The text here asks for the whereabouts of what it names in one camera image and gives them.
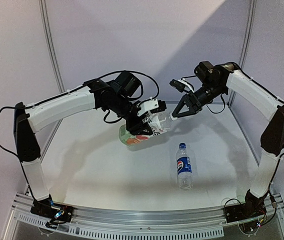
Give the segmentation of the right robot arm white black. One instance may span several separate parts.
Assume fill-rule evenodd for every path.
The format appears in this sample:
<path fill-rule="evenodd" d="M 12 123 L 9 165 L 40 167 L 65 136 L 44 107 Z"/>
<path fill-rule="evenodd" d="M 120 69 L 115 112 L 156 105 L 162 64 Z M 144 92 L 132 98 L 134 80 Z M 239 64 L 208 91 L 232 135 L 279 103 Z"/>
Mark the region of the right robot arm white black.
<path fill-rule="evenodd" d="M 184 80 L 173 79 L 170 82 L 179 92 L 185 92 L 171 113 L 173 120 L 195 115 L 219 95 L 233 91 L 256 107 L 268 121 L 260 137 L 258 170 L 240 208 L 244 218 L 251 218 L 262 207 L 279 161 L 284 156 L 284 100 L 250 78 L 234 62 L 212 65 L 202 61 L 195 67 L 194 74 L 202 83 L 198 90 L 188 86 Z"/>

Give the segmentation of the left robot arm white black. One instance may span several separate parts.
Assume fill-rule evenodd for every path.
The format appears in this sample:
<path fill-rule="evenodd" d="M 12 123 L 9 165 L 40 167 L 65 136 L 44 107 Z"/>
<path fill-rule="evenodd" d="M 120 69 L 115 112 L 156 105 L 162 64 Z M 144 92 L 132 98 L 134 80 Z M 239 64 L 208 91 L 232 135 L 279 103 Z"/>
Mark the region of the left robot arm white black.
<path fill-rule="evenodd" d="M 15 106 L 14 138 L 18 159 L 21 162 L 31 194 L 37 200 L 36 208 L 45 217 L 56 213 L 56 206 L 48 199 L 41 166 L 41 150 L 35 134 L 46 126 L 74 114 L 102 109 L 114 112 L 126 121 L 127 131 L 132 135 L 152 135 L 151 127 L 144 123 L 143 115 L 158 107 L 152 97 L 135 103 L 132 97 L 142 84 L 132 72 L 122 71 L 115 80 L 108 82 L 100 78 L 89 80 L 60 95 L 38 103 Z"/>

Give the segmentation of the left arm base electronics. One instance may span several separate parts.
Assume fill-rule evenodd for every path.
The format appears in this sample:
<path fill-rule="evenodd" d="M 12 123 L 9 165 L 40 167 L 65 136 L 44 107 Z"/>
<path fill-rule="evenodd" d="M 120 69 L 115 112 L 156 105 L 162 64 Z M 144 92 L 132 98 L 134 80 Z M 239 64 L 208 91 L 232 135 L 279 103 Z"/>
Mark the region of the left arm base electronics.
<path fill-rule="evenodd" d="M 74 207 L 55 203 L 50 197 L 42 201 L 34 200 L 31 207 L 32 214 L 48 219 L 45 226 L 51 229 L 70 223 L 73 211 Z"/>

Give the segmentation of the clear tea bottle white label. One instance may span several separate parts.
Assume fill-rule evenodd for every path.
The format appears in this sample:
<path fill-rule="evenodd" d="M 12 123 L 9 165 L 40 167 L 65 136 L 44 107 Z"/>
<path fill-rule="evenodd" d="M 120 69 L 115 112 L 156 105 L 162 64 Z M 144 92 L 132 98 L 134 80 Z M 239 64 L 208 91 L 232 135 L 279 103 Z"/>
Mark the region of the clear tea bottle white label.
<path fill-rule="evenodd" d="M 134 146 L 168 132 L 171 129 L 172 122 L 170 114 L 165 111 L 158 113 L 147 112 L 143 119 L 143 129 L 138 133 L 131 134 L 124 124 L 119 128 L 119 140 L 126 146 Z"/>

